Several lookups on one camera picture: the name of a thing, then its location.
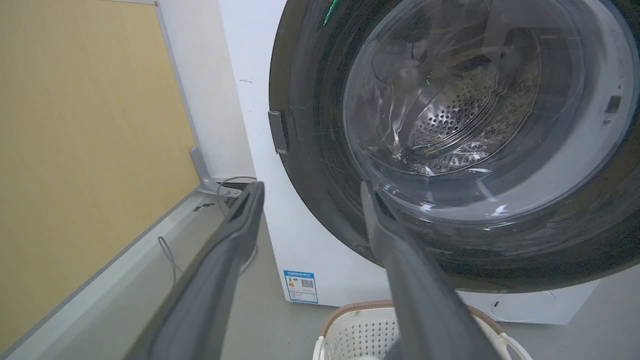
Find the laundry basket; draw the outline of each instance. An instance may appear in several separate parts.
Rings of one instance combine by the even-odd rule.
[[[508,346],[521,359],[531,360],[526,350],[489,316],[473,307],[468,306],[468,309],[505,360],[511,360]],[[325,323],[316,342],[313,360],[348,360],[363,356],[383,359],[399,337],[396,310],[391,301],[343,306]]]

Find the power cord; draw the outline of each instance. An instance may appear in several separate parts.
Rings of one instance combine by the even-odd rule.
[[[235,180],[235,179],[252,179],[252,180],[256,180],[256,178],[252,177],[252,176],[234,176],[234,177],[230,177],[228,179],[225,179],[224,181],[222,181],[218,185],[218,191],[217,191],[218,194],[217,194],[216,201],[218,202],[218,207],[220,208],[220,212],[222,213],[223,216],[226,216],[227,214],[222,209],[222,205],[220,205],[220,189],[222,188],[222,186],[225,183],[227,183],[227,182],[229,182],[231,180]],[[167,260],[169,260],[169,262],[171,263],[171,265],[173,267],[173,285],[175,285],[175,283],[176,283],[176,281],[178,279],[177,272],[179,272],[180,274],[184,274],[184,272],[178,266],[178,264],[175,263],[175,259],[173,258],[173,253],[171,252],[171,248],[169,248],[169,245],[166,243],[166,240],[164,240],[164,238],[162,236],[158,236],[158,243],[160,244],[160,248],[162,249],[162,252],[164,252],[164,256],[166,256]],[[240,274],[241,275],[249,267],[249,265],[251,265],[251,263],[253,263],[253,259],[255,259],[257,254],[258,254],[258,245],[256,244],[255,247],[253,248],[253,252],[251,253],[251,256],[249,257],[249,260],[247,260],[247,262],[245,262],[240,267]]]
[[[162,249],[162,252],[164,252],[164,256],[166,256],[166,258],[169,260],[169,262],[173,267],[173,285],[175,285],[175,282],[178,279],[178,275],[176,274],[176,272],[179,272],[180,274],[184,274],[184,272],[178,266],[178,264],[175,263],[175,259],[173,258],[173,253],[171,252],[171,248],[169,248],[169,245],[166,243],[166,241],[162,236],[158,236],[158,244],[160,244],[160,248]]]

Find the wooden cabinet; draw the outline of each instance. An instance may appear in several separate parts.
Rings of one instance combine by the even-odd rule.
[[[198,186],[155,6],[0,1],[0,352]]]

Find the washing machine door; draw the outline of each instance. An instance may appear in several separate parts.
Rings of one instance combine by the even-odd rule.
[[[640,254],[640,4],[289,1],[269,120],[298,194],[375,263],[359,184],[454,284],[532,291]]]

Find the white wall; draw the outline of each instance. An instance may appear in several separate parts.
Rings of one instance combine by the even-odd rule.
[[[218,0],[160,6],[210,176],[255,176]]]

